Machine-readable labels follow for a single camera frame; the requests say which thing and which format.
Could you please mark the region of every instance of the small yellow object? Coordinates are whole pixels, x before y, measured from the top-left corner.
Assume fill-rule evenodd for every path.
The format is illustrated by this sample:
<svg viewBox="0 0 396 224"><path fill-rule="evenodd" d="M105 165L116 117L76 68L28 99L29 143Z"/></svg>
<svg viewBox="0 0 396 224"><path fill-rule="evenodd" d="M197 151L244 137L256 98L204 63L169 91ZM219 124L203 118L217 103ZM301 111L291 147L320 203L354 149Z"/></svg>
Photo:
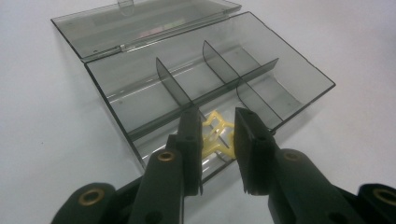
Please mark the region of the small yellow object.
<svg viewBox="0 0 396 224"><path fill-rule="evenodd" d="M209 117L205 122L202 123L203 126L209 126L212 124L213 120L217 120L219 122L216 127L214 127L208 136L204 136L204 148L202 150L202 159L208 157L210 154L214 153L215 151L220 151L227 156L235 159L235 152L233 150L233 131L228 134L228 140L230 143L230 147L224 146L224 144L219 140L220 134L226 128L233 129L233 123L227 122L224 120L222 115L214 110L210 113Z"/></svg>

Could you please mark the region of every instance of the white table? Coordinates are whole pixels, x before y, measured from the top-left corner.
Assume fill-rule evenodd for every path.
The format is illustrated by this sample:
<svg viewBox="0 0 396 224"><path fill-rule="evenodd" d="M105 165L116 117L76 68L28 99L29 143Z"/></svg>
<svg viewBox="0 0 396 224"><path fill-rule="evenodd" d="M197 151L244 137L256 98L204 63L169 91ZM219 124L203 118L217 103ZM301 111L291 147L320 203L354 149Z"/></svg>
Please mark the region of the white table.
<svg viewBox="0 0 396 224"><path fill-rule="evenodd" d="M49 223L76 189L120 188L142 174L83 64L51 18L112 0L0 3L0 223ZM337 86L276 134L356 193L396 188L396 3L234 1ZM272 223L266 197L243 193L234 163L186 200L186 223Z"/></svg>

